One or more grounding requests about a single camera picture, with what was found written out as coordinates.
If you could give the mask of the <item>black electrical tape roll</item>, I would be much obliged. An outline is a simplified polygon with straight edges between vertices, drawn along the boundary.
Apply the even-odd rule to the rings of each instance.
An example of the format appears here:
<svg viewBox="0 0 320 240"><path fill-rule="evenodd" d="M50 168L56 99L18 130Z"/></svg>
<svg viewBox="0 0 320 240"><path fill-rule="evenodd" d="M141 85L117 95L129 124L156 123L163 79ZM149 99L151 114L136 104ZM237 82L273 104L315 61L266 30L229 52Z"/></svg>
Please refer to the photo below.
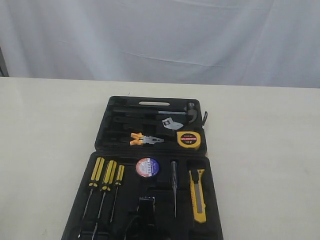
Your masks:
<svg viewBox="0 0 320 240"><path fill-rule="evenodd" d="M154 158L145 157L136 163L135 170L140 177L152 178L158 174L160 165Z"/></svg>

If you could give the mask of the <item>yellow utility knife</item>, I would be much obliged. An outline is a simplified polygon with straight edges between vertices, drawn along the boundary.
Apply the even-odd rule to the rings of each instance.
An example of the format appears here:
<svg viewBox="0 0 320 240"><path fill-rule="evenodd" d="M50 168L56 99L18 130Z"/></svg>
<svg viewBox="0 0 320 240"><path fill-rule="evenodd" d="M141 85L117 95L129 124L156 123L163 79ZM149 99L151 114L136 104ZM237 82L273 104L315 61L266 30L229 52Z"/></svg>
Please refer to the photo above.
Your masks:
<svg viewBox="0 0 320 240"><path fill-rule="evenodd" d="M190 169L188 171L193 218L199 224L204 224L207 221L206 204L202 188L202 176L204 172L204 169Z"/></svg>

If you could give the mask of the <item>black plastic tool case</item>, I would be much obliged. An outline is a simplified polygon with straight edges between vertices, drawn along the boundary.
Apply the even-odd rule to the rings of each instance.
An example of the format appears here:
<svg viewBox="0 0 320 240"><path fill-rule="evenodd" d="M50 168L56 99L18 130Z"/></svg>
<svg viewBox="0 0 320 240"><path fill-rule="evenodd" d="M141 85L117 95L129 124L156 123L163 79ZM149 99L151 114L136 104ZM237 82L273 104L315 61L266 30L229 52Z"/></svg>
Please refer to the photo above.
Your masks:
<svg viewBox="0 0 320 240"><path fill-rule="evenodd" d="M126 114L113 111L113 108L145 108L148 110L185 112L188 103L194 103L194 108L197 110L198 116L193 123L188 123L185 115ZM203 116L204 112L201 111L200 102L196 99L137 96L110 97L95 140L95 151L88 160L62 238L64 240L78 240L80 222L90 192L88 183L96 159L102 157L105 161L100 181L97 189L93 191L88 204L80 240L91 240L92 238L103 195L101 193L102 181L110 160L116 161L117 165L111 191L106 193L104 199L95 240L123 240L126 222L129 217L133 216L137 211L140 197L155 197L155 222L159 228L162 240L223 239L216 192L210 160L207 158L207 150L204 152L192 148L184 148L179 146L177 142L177 131L193 131L195 127L200 127ZM149 120L172 118L173 121L182 123L183 127L178 130L171 130L156 125L118 123L113 121L114 117L131 117ZM142 133L145 136L164 139L164 142L153 145L111 145L106 141L109 132ZM157 160L159 163L159 172L156 176L144 178L137 174L136 164L142 158L153 158ZM174 217L172 161L177 162L176 217ZM119 165L125 166L123 183L118 189L114 217L112 223L110 223L116 192L115 181ZM189 177L189 170L191 169L204 169L201 182L206 212L205 223L198 223L194 220Z"/></svg>

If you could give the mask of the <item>orange black combination pliers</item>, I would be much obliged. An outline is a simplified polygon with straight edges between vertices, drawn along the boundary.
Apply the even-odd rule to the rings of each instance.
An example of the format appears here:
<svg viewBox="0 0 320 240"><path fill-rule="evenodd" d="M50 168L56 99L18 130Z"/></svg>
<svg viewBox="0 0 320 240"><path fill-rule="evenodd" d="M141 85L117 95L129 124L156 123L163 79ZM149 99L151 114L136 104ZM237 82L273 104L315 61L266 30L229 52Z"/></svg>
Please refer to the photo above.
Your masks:
<svg viewBox="0 0 320 240"><path fill-rule="evenodd" d="M106 137L106 142L114 146L143 146L164 143L165 140L155 136L143 135L141 132L116 132L111 131Z"/></svg>

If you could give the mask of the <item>yellow 2m tape measure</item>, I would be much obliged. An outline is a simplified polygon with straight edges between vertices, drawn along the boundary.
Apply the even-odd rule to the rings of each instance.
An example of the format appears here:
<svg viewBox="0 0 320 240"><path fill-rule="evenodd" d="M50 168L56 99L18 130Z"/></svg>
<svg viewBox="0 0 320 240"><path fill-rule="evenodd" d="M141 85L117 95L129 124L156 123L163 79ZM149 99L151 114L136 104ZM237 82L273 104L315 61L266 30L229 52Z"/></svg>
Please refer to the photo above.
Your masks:
<svg viewBox="0 0 320 240"><path fill-rule="evenodd" d="M206 152L207 140L205 135L205 124L207 119L208 112L205 111L199 127L195 127L194 130L177 131L176 136L178 145L186 149Z"/></svg>

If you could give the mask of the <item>small yellow black screwdriver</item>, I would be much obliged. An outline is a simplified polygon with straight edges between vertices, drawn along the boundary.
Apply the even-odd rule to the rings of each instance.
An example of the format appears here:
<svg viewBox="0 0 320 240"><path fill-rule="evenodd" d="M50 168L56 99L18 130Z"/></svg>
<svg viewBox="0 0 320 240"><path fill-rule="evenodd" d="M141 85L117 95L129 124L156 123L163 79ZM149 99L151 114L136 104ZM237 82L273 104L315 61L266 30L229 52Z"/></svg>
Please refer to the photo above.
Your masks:
<svg viewBox="0 0 320 240"><path fill-rule="evenodd" d="M113 205L112 205L110 219L109 219L110 223L112 223L113 219L114 219L116 201L117 201L119 187L123 184L124 170L125 170L125 166L123 164L119 165L118 171L117 171L117 175L116 175L116 180L115 180L115 183L114 183L115 194L114 194Z"/></svg>

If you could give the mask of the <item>middle yellow black screwdriver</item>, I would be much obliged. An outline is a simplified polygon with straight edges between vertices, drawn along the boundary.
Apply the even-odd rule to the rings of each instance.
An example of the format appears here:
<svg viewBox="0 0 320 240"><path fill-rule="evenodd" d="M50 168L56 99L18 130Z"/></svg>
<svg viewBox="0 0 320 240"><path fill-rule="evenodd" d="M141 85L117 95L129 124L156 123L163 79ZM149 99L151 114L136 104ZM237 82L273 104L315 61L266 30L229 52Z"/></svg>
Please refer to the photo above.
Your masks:
<svg viewBox="0 0 320 240"><path fill-rule="evenodd" d="M95 226L94 226L94 229L92 232L91 240L94 240L96 237L96 233L98 231L98 226L99 226L99 222L100 222L100 218L101 218L101 214L102 214L102 210L103 210L105 197L106 197L107 192L111 191L116 168L117 168L117 162L115 160L110 160L107 164L105 175L102 180L102 186L100 189L100 191L102 193L102 198L100 201L100 206L99 206L98 214L96 217Z"/></svg>

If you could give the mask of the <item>large yellow black screwdriver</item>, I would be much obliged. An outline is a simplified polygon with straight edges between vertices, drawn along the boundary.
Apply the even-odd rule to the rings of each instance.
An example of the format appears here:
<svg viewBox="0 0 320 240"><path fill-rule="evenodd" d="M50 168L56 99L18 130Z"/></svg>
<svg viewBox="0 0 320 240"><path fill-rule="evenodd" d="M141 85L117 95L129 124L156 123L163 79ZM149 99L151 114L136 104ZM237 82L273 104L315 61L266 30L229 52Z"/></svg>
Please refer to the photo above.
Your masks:
<svg viewBox="0 0 320 240"><path fill-rule="evenodd" d="M81 221L80 221L79 232L78 232L78 235L77 235L77 239L78 240L82 236L84 219L85 219L87 211L88 211L88 206L89 206L91 197L93 195L93 191L98 188L98 185L99 185L99 182L100 182L100 178L101 178L101 174L102 174L102 170L103 170L103 167L104 167L104 163L105 163L105 159L103 157L98 157L96 159L96 161L95 161L95 165L94 165L94 168L92 170L91 177L90 177L89 183L88 183L89 195L88 195L88 198L86 200L85 207L84 207L83 214L82 214L82 218L81 218Z"/></svg>

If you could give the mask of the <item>white backdrop curtain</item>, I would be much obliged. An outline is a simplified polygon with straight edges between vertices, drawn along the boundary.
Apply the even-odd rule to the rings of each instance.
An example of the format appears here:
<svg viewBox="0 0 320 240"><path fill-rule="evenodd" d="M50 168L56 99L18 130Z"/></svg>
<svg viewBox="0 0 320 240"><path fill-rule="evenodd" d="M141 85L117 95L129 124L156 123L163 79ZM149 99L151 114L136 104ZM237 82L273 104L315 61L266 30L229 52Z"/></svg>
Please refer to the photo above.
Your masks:
<svg viewBox="0 0 320 240"><path fill-rule="evenodd" d="M320 86L317 0L3 0L11 77Z"/></svg>

